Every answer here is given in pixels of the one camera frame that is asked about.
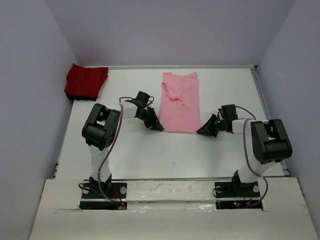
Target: red cloth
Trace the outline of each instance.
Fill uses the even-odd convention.
[[[107,77],[107,67],[90,68],[73,64],[66,76],[64,92],[69,99],[95,101]]]

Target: white platform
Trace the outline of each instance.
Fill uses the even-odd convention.
[[[56,178],[89,178],[90,152],[81,131],[95,103],[116,105],[119,97],[135,97],[138,91],[143,91],[155,97],[153,107],[158,113],[163,72],[181,75],[197,72],[202,124],[227,104],[247,108],[258,120],[266,119],[249,68],[110,70],[96,102],[74,101]],[[238,115],[248,116],[241,110]],[[213,138],[157,132],[147,130],[139,119],[123,121],[109,160],[113,179],[231,177],[245,164],[241,135],[222,132]],[[265,176],[283,176],[281,165],[277,163]]]
[[[317,240],[295,178],[268,179],[264,211],[216,210],[214,181],[187,180],[129,181],[128,210],[81,210],[81,181],[46,181],[30,240]]]

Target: pink cloth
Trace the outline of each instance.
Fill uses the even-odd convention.
[[[159,121],[165,132],[196,134],[201,127],[197,73],[163,73]]]

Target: white wall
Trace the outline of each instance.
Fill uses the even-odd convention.
[[[293,147],[289,171],[301,181],[320,236],[320,1],[297,0],[266,52],[258,75],[272,118]]]
[[[295,0],[46,0],[81,65],[257,65]]]
[[[0,239],[27,240],[72,103],[75,58],[44,0],[0,3]]]

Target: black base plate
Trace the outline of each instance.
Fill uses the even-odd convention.
[[[86,182],[83,184],[83,186],[85,188],[89,188],[90,189],[90,184],[89,182]],[[119,200],[118,203],[114,203],[111,202],[107,199],[105,199],[105,197],[101,194],[100,191],[98,190],[94,190],[94,191],[85,191],[86,193],[84,193],[84,191],[82,191],[82,195],[81,195],[81,202],[79,205],[79,208],[82,210],[126,210],[127,209],[127,202],[125,202],[125,199],[127,197],[127,193],[121,194],[120,189],[122,187],[127,188],[127,183],[126,182],[112,182],[111,185],[111,190],[110,192],[107,194],[107,196],[114,200],[114,195],[112,194],[113,190],[116,190],[116,192],[118,193],[120,199],[123,202],[123,205],[120,203]]]
[[[233,184],[231,181],[217,181],[214,183],[215,191],[214,195],[216,198],[244,198],[250,197],[249,190],[248,189],[238,189],[237,192],[233,189]],[[250,192],[252,194],[253,198],[259,198],[260,192],[254,192],[253,187],[250,189]]]
[[[85,188],[90,188],[89,182],[84,183],[83,186]],[[127,197],[127,193],[121,194],[120,189],[122,187],[127,188],[127,183],[126,182],[112,182],[111,191],[107,194],[107,196],[111,199],[114,199],[114,195],[112,194],[112,190],[114,189],[114,190],[116,190],[116,192],[118,193],[118,195],[121,199],[125,199]],[[101,194],[100,191],[90,191],[88,193],[84,193],[82,191],[81,198],[82,199],[104,199],[105,197]]]
[[[263,209],[262,202],[257,205],[251,206],[257,202],[253,200],[250,205],[247,205],[250,201],[216,201],[215,208],[217,210],[222,209]]]

